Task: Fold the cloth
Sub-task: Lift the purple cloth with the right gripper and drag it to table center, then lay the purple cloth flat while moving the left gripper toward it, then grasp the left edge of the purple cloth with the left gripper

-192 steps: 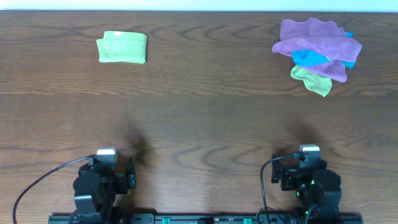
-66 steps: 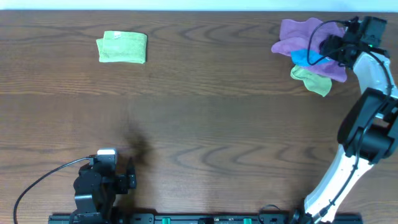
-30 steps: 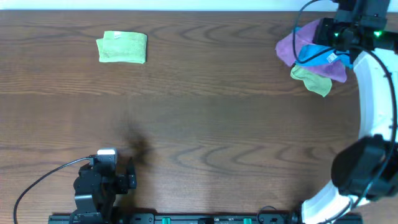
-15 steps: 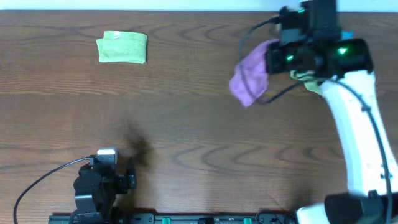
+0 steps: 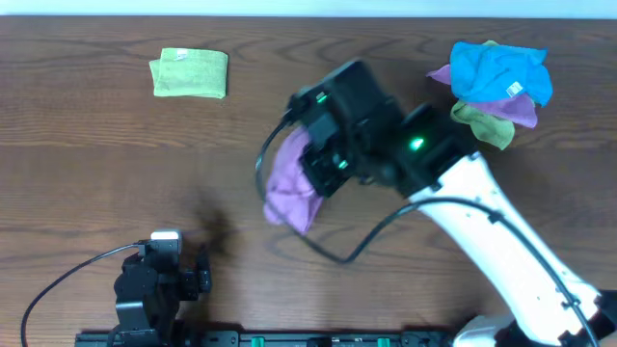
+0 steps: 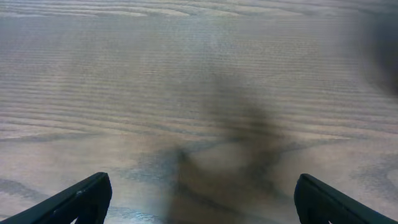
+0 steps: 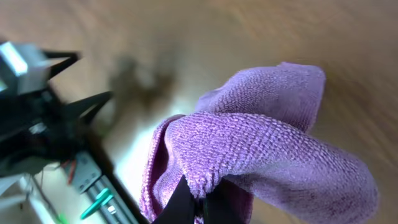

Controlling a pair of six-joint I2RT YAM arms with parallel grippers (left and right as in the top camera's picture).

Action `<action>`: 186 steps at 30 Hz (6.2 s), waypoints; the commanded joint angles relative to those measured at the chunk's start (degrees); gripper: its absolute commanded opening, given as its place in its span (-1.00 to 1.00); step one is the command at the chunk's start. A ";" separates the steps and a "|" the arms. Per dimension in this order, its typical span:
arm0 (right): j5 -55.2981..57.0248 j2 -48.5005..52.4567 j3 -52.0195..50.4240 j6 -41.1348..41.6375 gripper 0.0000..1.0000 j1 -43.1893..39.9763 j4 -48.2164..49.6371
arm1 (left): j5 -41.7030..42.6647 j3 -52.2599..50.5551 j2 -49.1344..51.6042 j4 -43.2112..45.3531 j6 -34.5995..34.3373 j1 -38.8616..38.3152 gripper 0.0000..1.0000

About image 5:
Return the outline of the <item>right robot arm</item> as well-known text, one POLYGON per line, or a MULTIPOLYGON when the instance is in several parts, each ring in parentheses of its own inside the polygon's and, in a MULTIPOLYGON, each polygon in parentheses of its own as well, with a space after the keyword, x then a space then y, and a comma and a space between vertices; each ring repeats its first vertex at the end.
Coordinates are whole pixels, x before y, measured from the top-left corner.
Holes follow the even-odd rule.
POLYGON ((392 102, 340 111, 326 103, 301 115, 310 142, 302 164, 325 197, 348 178, 391 187, 440 226, 508 306, 478 316, 457 346, 596 346, 616 332, 616 295, 573 273, 496 183, 469 132, 421 106, 404 115, 392 102))

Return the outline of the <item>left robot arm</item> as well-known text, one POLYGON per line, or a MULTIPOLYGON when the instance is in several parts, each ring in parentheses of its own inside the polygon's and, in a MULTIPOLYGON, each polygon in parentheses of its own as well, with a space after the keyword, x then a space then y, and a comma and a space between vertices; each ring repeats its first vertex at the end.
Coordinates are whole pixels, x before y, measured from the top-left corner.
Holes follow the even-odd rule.
POLYGON ((141 241, 126 258, 116 279, 119 324, 108 346, 185 346, 191 334, 176 318, 182 302, 196 301, 212 288, 209 256, 200 249, 192 268, 179 264, 179 241, 141 241))

